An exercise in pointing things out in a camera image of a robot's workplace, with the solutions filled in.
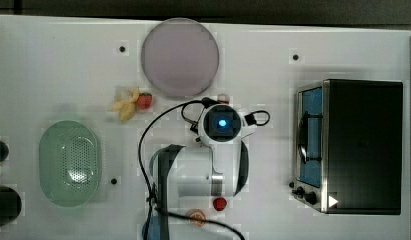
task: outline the black toaster oven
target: black toaster oven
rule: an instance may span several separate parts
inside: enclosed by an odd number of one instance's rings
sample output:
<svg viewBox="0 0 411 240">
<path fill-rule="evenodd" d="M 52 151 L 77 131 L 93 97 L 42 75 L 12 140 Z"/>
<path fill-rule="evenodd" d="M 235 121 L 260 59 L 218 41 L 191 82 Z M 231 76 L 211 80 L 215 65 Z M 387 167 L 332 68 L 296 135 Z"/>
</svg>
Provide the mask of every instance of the black toaster oven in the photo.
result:
<svg viewBox="0 0 411 240">
<path fill-rule="evenodd" d="M 329 214 L 400 214 L 402 107 L 401 82 L 300 88 L 294 197 Z"/>
</svg>

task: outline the toaster oven door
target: toaster oven door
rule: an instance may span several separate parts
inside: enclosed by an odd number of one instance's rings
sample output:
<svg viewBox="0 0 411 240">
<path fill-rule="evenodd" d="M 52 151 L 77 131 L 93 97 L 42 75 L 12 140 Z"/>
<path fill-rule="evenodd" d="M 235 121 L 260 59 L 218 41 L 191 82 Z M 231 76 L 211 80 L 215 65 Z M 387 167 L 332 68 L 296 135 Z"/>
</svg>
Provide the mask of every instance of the toaster oven door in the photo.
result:
<svg viewBox="0 0 411 240">
<path fill-rule="evenodd" d="M 321 186 L 323 89 L 299 93 L 297 138 L 298 180 L 316 188 Z"/>
</svg>

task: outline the green plastic container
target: green plastic container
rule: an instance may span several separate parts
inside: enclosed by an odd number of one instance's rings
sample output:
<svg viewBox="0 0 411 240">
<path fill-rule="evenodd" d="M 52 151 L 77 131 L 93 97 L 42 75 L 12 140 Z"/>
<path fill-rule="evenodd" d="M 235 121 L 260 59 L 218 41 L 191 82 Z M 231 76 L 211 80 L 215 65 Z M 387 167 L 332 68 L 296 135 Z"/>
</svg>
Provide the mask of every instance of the green plastic container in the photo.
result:
<svg viewBox="0 0 411 240">
<path fill-rule="evenodd" d="M 95 134 L 75 121 L 49 127 L 39 146 L 40 185 L 53 203 L 75 207 L 88 201 L 101 177 Z"/>
</svg>

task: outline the white table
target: white table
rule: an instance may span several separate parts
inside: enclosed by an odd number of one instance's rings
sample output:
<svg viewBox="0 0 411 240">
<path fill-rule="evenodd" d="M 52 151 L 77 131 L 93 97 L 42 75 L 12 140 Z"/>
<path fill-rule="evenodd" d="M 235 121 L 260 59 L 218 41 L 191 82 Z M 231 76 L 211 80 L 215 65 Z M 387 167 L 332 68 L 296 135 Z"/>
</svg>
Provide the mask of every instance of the white table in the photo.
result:
<svg viewBox="0 0 411 240">
<path fill-rule="evenodd" d="M 10 148 L 0 185 L 14 188 L 23 198 L 21 216 L 0 229 L 0 239 L 141 239 L 146 188 L 136 157 L 138 137 L 152 118 L 182 101 L 152 89 L 153 109 L 137 113 L 126 124 L 107 109 L 117 86 L 151 88 L 140 66 L 140 48 L 156 24 L 0 16 L 0 138 Z M 198 98 L 227 93 L 236 105 L 272 114 L 271 122 L 249 138 L 249 184 L 219 219 L 252 240 L 409 239 L 410 32 L 205 26 L 216 37 L 221 58 L 213 85 Z M 121 44 L 128 51 L 118 52 Z M 292 60 L 293 54 L 299 55 L 298 61 Z M 287 185 L 293 178 L 293 94 L 299 86 L 327 78 L 403 81 L 400 216 L 321 215 L 292 198 Z M 103 148 L 100 187 L 75 209 L 58 208 L 39 184 L 40 137 L 63 119 L 86 123 Z M 180 114 L 173 112 L 150 132 L 145 159 L 165 144 L 193 144 L 193 138 Z M 110 184 L 114 177 L 117 185 Z"/>
</svg>

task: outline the round plate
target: round plate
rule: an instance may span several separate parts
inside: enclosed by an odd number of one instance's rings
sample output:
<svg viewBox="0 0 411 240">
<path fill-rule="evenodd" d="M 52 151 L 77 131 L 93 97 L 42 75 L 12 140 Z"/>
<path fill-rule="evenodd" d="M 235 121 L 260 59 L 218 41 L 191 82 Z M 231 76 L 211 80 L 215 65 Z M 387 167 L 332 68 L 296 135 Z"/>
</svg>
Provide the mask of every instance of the round plate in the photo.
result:
<svg viewBox="0 0 411 240">
<path fill-rule="evenodd" d="M 200 23 L 173 18 L 156 26 L 142 47 L 147 79 L 171 97 L 194 96 L 211 85 L 219 53 L 212 34 Z"/>
<path fill-rule="evenodd" d="M 96 136 L 75 121 L 49 127 L 39 146 L 40 186 L 52 202 L 74 207 L 89 200 L 100 181 Z"/>
</svg>

